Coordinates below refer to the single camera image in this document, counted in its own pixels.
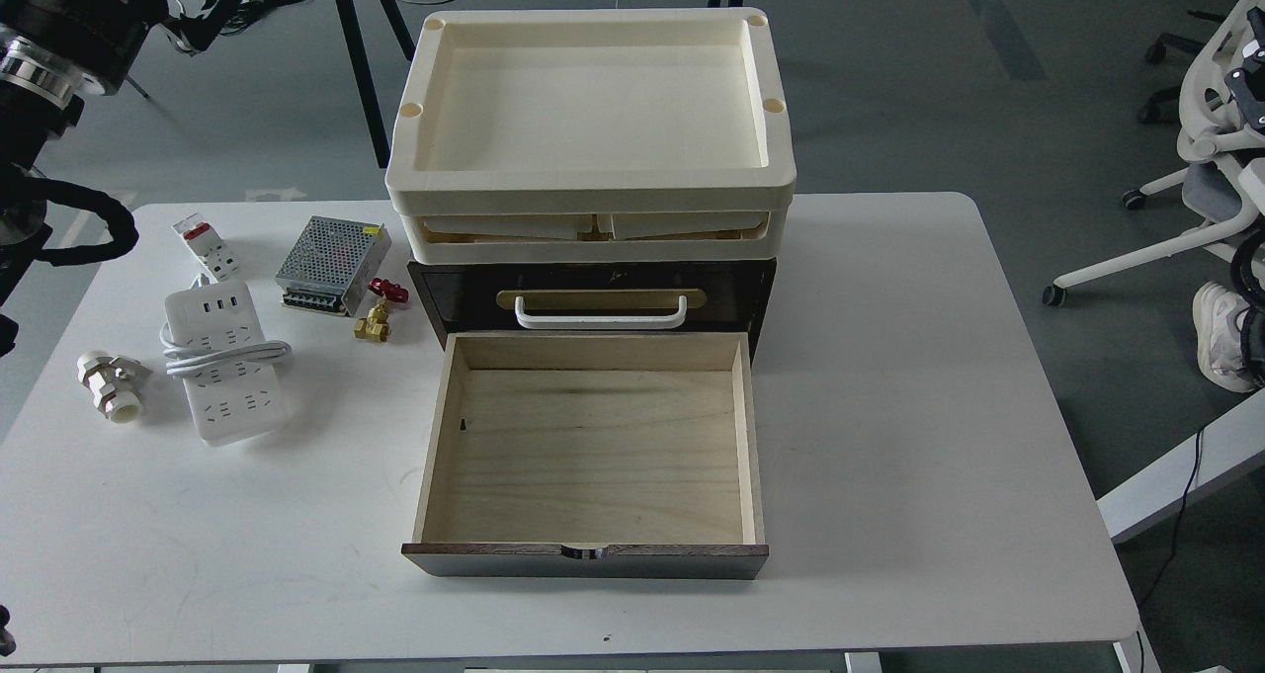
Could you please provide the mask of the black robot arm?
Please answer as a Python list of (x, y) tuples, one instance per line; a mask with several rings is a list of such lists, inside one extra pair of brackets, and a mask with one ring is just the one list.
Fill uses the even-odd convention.
[[(63, 137), (86, 94), (114, 95), (145, 35), (163, 29), (180, 51), (199, 54), (242, 0), (1, 0), (3, 296), (35, 262), (94, 264), (138, 242), (126, 207), (80, 183), (35, 175), (47, 140)], [(51, 204), (102, 219), (108, 242), (51, 248)]]

